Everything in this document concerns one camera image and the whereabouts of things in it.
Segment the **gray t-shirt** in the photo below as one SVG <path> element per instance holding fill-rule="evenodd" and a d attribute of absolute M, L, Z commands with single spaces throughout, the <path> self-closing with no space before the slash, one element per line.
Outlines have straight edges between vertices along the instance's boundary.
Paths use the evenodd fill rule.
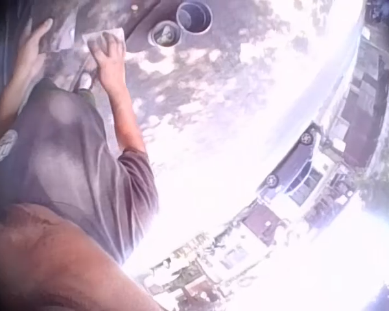
<path fill-rule="evenodd" d="M 147 155 L 108 150 L 97 110 L 43 80 L 0 140 L 0 219 L 13 203 L 46 206 L 122 264 L 158 211 Z"/>

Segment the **man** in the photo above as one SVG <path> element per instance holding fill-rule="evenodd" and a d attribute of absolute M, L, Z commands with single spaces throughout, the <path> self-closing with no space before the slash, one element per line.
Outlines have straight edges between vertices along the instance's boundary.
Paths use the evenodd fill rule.
<path fill-rule="evenodd" d="M 118 159 L 89 94 L 42 80 L 18 114 L 43 67 L 39 41 L 52 22 L 30 34 L 29 21 L 0 99 L 0 306 L 158 310 L 120 268 L 158 211 L 125 82 L 125 46 L 109 34 L 107 53 L 89 44 L 124 150 Z"/>

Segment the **tree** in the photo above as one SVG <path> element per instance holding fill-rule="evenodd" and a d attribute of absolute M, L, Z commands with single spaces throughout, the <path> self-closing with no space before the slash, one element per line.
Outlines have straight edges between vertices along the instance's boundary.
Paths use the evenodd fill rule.
<path fill-rule="evenodd" d="M 368 178 L 359 177 L 358 184 L 366 209 L 389 223 L 389 149 L 384 150 L 382 161 L 380 172 Z"/>

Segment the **black car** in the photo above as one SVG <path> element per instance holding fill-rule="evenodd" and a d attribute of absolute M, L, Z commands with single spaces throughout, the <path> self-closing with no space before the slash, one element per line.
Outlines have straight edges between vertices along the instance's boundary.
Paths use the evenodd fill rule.
<path fill-rule="evenodd" d="M 257 198 L 260 202 L 270 203 L 279 193 L 292 193 L 305 181 L 311 171 L 312 155 L 320 136 L 315 124 L 300 135 L 287 156 L 258 187 Z"/>

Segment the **logo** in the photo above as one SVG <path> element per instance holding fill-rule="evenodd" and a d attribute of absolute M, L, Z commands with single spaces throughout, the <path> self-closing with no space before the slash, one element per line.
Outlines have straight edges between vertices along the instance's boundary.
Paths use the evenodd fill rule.
<path fill-rule="evenodd" d="M 7 131 L 0 139 L 0 162 L 8 156 L 17 139 L 18 133 L 15 130 Z"/>

